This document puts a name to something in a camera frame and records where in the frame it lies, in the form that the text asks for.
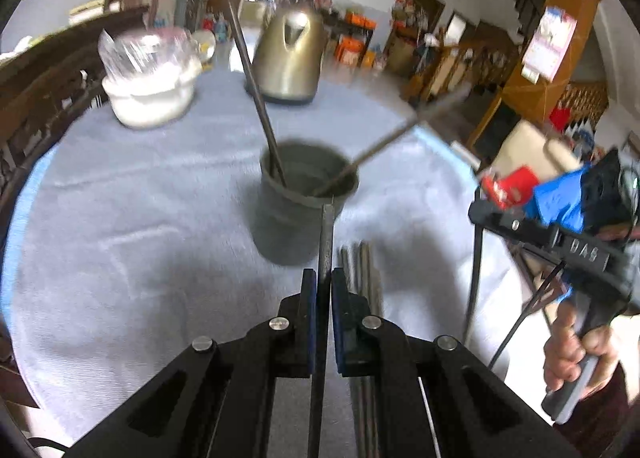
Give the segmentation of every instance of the staircase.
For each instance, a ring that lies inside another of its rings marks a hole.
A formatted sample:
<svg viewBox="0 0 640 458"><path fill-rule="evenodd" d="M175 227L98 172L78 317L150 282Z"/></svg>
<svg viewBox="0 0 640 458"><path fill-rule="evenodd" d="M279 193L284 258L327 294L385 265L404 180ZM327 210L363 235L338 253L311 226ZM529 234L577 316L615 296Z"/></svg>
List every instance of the staircase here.
<svg viewBox="0 0 640 458"><path fill-rule="evenodd" d="M520 28L518 34L524 38L523 44L528 44L540 24L545 9L545 0L514 0L518 12Z"/></svg>

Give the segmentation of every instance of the human hand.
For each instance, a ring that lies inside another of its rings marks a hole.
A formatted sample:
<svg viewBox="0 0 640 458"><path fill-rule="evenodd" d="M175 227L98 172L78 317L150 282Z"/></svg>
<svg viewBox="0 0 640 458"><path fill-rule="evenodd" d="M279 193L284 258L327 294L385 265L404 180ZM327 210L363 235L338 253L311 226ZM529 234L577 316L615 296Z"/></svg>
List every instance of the human hand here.
<svg viewBox="0 0 640 458"><path fill-rule="evenodd" d="M577 312L569 301L558 307L558 318L551 326L551 337L545 344L545 382L548 391L562 388L564 381L573 382L580 377L580 366L585 353L600 357L591 380L584 388L582 398L604 388L618 365L620 338L611 326L591 330L582 340L574 331Z"/></svg>

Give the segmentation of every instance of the clear plastic bag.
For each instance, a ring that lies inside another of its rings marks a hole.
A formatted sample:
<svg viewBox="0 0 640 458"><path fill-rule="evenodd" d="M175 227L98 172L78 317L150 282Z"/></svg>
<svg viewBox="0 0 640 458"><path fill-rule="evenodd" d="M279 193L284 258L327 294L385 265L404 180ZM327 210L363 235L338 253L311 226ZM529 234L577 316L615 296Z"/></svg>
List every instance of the clear plastic bag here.
<svg viewBox="0 0 640 458"><path fill-rule="evenodd" d="M98 53L111 81L132 93L141 86L145 92L175 87L198 59L191 35L177 27L129 30L115 39L103 31Z"/></svg>

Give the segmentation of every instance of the wooden pillar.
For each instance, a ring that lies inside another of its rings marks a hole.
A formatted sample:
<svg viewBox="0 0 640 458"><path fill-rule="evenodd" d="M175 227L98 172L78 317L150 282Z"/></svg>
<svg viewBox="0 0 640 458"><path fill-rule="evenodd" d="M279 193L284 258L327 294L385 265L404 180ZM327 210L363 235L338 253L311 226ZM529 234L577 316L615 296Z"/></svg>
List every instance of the wooden pillar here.
<svg viewBox="0 0 640 458"><path fill-rule="evenodd" d="M560 69L552 82L540 76L537 84L532 84L522 76L522 58L517 63L513 73L502 90L502 101L517 112L521 117L532 123L542 124L549 113L558 103L558 99L569 83L574 69L580 61L584 45L589 38L593 20L600 0L546 0L545 8L555 6L564 10L577 20L574 36L569 44ZM494 103L487 110L476 130L467 141L472 147L484 131L491 117L495 113Z"/></svg>

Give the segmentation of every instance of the round table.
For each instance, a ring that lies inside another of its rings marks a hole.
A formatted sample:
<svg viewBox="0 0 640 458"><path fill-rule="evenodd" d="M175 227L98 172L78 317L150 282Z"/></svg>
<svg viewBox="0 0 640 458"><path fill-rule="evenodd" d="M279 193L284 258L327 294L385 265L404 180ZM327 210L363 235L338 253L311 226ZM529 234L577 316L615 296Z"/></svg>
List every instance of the round table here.
<svg viewBox="0 0 640 458"><path fill-rule="evenodd" d="M303 267L266 261L248 230L265 141L243 83L241 73L204 73L188 113L150 131L123 127L108 104L88 111L20 197L16 214L28 222L12 224L5 266L15 273L3 276L4 313L33 398L74 440L196 336L242 337L300 290ZM322 141L348 157L402 123L326 81L309 106L269 112L278 139ZM385 316L407 334L461 338L470 172L418 129L364 165L360 180L334 247L371 243ZM485 235L474 327L485 362L521 303L503 242ZM349 385L332 344L327 363L321 454L355 456ZM309 383L278 381L272 456L306 453Z"/></svg>

